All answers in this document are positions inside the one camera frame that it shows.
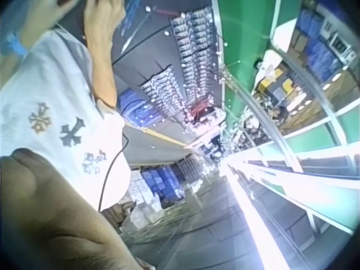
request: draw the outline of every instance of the person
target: person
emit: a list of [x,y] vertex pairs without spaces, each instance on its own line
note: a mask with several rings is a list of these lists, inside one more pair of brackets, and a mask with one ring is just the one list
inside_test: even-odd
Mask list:
[[289,117],[289,112],[285,106],[275,107],[272,111],[270,111],[270,117],[275,123],[282,124]]
[[[8,36],[0,67],[1,233],[9,229],[57,269],[137,270],[97,211],[121,199],[131,173],[119,155],[101,206],[105,175],[123,148],[110,53],[124,3],[87,0],[86,47],[54,28],[77,3],[30,1],[24,26]],[[14,243],[1,248],[16,256]]]

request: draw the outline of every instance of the fluorescent light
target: fluorescent light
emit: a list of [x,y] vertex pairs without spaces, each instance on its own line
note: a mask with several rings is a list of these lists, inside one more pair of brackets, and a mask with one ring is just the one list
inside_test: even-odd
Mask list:
[[336,81],[337,79],[339,79],[341,76],[341,73],[337,73],[333,78],[332,78],[332,81]]
[[324,85],[324,87],[322,88],[324,91],[327,90],[330,87],[330,83],[327,83]]
[[295,109],[303,100],[306,98],[306,93],[301,93],[300,95],[296,96],[293,101],[288,105],[287,111],[292,111]]
[[258,248],[264,269],[290,269],[269,229],[252,205],[244,189],[240,186],[235,175],[231,172],[228,164],[224,161],[220,165],[220,175],[226,176],[229,181],[232,192],[244,214],[251,235]]

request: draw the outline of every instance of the light fixture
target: light fixture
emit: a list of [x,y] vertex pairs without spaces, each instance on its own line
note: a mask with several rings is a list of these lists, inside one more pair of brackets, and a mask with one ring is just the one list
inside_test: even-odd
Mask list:
[[289,270],[290,267],[276,244],[275,239],[251,203],[245,190],[241,187],[237,177],[225,161],[221,162],[219,171],[221,175],[226,177],[234,197],[242,210],[264,269]]
[[333,78],[332,78],[332,81],[336,81],[337,79],[339,79],[341,76],[341,73],[337,73]]
[[327,90],[330,87],[330,83],[327,83],[324,85],[324,87],[322,88],[324,91]]

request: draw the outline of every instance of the ceiling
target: ceiling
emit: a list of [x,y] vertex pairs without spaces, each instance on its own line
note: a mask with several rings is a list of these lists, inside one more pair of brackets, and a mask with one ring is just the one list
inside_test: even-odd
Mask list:
[[[129,29],[123,36],[121,36],[120,29],[114,33],[111,59],[114,64],[114,77],[118,94],[130,87],[144,99],[147,99],[140,86],[169,65],[173,66],[181,91],[185,92],[182,87],[184,78],[180,56],[176,40],[172,35],[170,19],[178,17],[181,12],[198,10],[211,6],[211,4],[211,0],[140,1],[140,6]],[[81,1],[60,22],[62,27],[83,43],[85,42],[82,38],[84,35],[82,30],[84,6],[85,1]],[[151,13],[146,12],[146,6],[151,7]],[[165,35],[164,31],[168,31],[170,35]],[[128,47],[121,54],[129,38]],[[213,93],[215,104],[221,106],[221,86],[214,82],[209,86],[208,91]],[[156,137],[156,135],[149,135],[134,128],[126,128],[124,132],[129,137],[130,144],[125,155],[129,164],[168,163],[185,157],[188,151],[183,150],[182,147],[190,144],[196,138],[194,135],[185,133],[182,126],[174,122],[174,119],[167,119],[151,129],[176,140],[177,143],[161,140],[159,137],[162,136]],[[150,149],[152,145],[156,145],[156,148]]]

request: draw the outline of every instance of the ceiling light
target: ceiling light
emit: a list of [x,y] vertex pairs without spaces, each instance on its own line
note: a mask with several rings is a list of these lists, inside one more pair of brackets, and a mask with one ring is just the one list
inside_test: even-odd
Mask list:
[[302,93],[298,96],[296,96],[292,102],[286,107],[287,111],[292,111],[293,109],[295,109],[297,106],[300,105],[300,103],[303,102],[303,100],[306,98],[306,93]]
[[324,85],[324,87],[322,88],[324,91],[327,90],[330,87],[330,83],[327,83]]
[[340,76],[341,76],[341,73],[337,73],[337,74],[333,77],[332,81],[333,81],[333,82],[336,81],[337,79],[340,78]]

